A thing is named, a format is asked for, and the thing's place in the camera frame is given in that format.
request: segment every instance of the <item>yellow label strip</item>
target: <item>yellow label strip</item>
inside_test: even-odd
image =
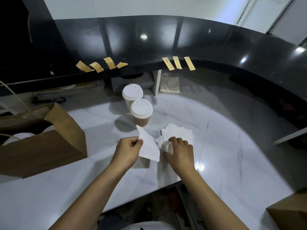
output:
[[[115,69],[115,64],[110,57],[104,58],[104,61],[108,64],[109,69]]]
[[[178,59],[178,56],[173,56],[173,59],[174,59],[176,68],[182,69],[182,68],[181,68],[181,64],[180,64],[180,62],[179,62],[179,59]]]
[[[187,62],[189,69],[190,70],[195,70],[196,68],[194,67],[192,61],[190,60],[190,57],[185,57],[185,61]]]
[[[169,68],[169,70],[174,70],[174,66],[172,65],[172,63],[169,61],[169,59],[167,57],[162,57],[162,59],[164,60],[164,63],[167,65],[167,67]]]
[[[84,64],[81,60],[79,60],[79,62],[76,64],[77,68],[88,73],[91,71],[94,71],[94,69],[91,69],[89,66],[87,66],[86,64]]]
[[[100,73],[103,71],[103,68],[97,62],[91,63],[90,66],[92,66],[96,70],[97,73]]]
[[[124,66],[126,66],[126,65],[128,65],[128,63],[119,62],[118,65],[116,65],[116,67],[117,67],[118,69],[120,69],[120,68],[122,68],[122,67],[124,67]]]

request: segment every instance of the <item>black countertop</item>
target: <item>black countertop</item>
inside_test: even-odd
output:
[[[172,56],[178,56],[185,67],[184,57],[189,56],[196,68],[267,81],[264,88],[272,86],[307,100],[307,51],[271,35],[164,15],[29,22],[35,49],[28,46],[31,52],[23,54],[29,54],[21,62],[24,73],[9,67],[1,70],[2,81],[16,93],[166,69],[162,57],[173,62]],[[105,57],[128,66],[109,70]],[[79,60],[87,65],[96,61],[105,71],[82,72],[75,66]],[[7,94],[1,86],[0,95]]]

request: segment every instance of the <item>brown tape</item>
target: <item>brown tape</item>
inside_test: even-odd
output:
[[[189,69],[190,70],[195,70],[196,68],[194,67],[190,57],[185,57],[185,61],[187,62],[188,66],[189,66]]]
[[[174,70],[174,66],[172,65],[172,63],[169,61],[169,59],[167,57],[162,57],[164,63],[167,65],[167,67],[169,68],[169,70]]]
[[[92,66],[96,70],[97,73],[100,73],[103,71],[103,68],[97,62],[91,63],[90,66]]]
[[[94,69],[91,69],[89,66],[87,66],[86,64],[84,64],[81,60],[79,60],[79,62],[76,64],[76,66],[77,66],[80,70],[82,70],[82,71],[84,71],[84,72],[86,72],[86,73],[91,72],[91,71],[94,71]]]
[[[115,69],[115,64],[110,57],[104,58],[104,61],[108,64],[109,69]]]
[[[181,64],[180,64],[180,62],[179,62],[179,59],[178,59],[178,56],[173,56],[173,59],[174,59],[176,68],[182,69],[182,68],[181,68]]]
[[[120,68],[122,68],[122,67],[124,67],[124,66],[126,66],[126,65],[128,65],[128,63],[119,62],[118,65],[116,65],[116,67],[117,67],[118,69],[120,69]]]

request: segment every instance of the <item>paper bag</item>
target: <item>paper bag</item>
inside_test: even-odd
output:
[[[307,188],[269,206],[267,211],[280,230],[306,230]]]
[[[35,136],[0,146],[0,174],[27,178],[87,157],[85,133],[57,103],[0,117],[0,133]],[[50,125],[55,130],[42,133]],[[0,145],[7,139],[0,138]]]

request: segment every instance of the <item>person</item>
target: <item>person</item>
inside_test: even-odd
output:
[[[169,141],[173,144],[173,154],[164,152],[164,157],[192,194],[207,229],[247,230],[245,224],[214,193],[195,169],[193,146],[181,138],[171,137]],[[115,186],[136,162],[142,145],[143,140],[137,136],[120,139],[110,164],[50,227],[50,230],[92,230]],[[173,228],[166,223],[152,221],[123,228],[127,229]]]

